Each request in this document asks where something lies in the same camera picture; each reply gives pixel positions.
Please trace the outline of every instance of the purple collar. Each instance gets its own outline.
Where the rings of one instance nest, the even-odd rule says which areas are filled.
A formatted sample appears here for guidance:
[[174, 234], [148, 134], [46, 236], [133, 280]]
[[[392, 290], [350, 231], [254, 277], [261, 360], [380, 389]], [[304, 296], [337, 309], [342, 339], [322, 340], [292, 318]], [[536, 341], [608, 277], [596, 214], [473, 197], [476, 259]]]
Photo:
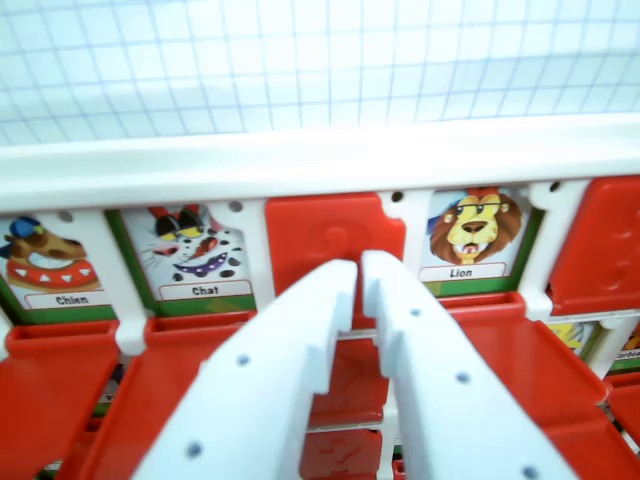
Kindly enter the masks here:
[[176, 267], [181, 272], [193, 273], [194, 275], [197, 275], [199, 277], [204, 277], [208, 273], [211, 273], [214, 270], [217, 270], [218, 268], [220, 268], [222, 265], [224, 265], [224, 262], [226, 260], [227, 260], [227, 253], [225, 252], [225, 253], [221, 253], [220, 255], [216, 255], [213, 258], [210, 258], [206, 263], [203, 263], [201, 265], [184, 267], [182, 265], [176, 265], [174, 263], [173, 266]]

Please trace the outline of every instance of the cartoon dalmatian cat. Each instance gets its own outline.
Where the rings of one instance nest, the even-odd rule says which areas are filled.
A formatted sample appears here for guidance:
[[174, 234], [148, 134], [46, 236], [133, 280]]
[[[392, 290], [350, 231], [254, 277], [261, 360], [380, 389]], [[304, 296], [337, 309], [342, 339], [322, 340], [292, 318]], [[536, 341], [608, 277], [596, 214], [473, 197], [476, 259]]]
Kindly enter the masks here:
[[174, 267], [172, 280], [176, 282], [185, 277], [206, 281], [246, 278], [239, 232], [201, 215], [198, 205], [185, 205], [174, 213], [164, 207], [151, 207], [149, 211], [156, 219], [157, 241], [150, 249], [147, 268], [168, 261]]

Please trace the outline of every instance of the grid paper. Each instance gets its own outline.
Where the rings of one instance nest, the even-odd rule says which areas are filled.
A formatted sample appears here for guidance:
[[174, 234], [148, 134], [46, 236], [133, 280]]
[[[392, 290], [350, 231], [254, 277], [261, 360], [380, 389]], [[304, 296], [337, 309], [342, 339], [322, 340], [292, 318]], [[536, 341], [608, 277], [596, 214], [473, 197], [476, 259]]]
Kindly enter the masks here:
[[0, 146], [640, 111], [640, 0], [0, 0]]

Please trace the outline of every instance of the dog character card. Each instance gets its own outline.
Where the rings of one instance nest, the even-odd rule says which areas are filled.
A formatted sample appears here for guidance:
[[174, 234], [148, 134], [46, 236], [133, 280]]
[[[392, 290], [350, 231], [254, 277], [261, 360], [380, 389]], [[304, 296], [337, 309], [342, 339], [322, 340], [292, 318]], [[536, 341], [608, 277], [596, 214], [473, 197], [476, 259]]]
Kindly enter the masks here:
[[252, 293], [242, 234], [202, 205], [125, 210], [122, 219], [156, 300]]
[[80, 242], [28, 216], [0, 219], [0, 231], [0, 273], [24, 309], [110, 304]]
[[509, 276], [532, 210], [525, 193], [518, 187], [436, 192], [420, 281]]

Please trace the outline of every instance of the cartoon lion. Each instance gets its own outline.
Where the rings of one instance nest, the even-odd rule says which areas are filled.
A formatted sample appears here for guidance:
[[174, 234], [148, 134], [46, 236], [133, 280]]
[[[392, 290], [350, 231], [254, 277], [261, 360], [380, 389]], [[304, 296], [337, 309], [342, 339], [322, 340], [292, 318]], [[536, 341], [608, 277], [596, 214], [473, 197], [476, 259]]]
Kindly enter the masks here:
[[473, 265], [500, 252], [522, 227], [522, 212], [507, 195], [497, 189], [469, 193], [434, 219], [431, 252], [454, 265]]

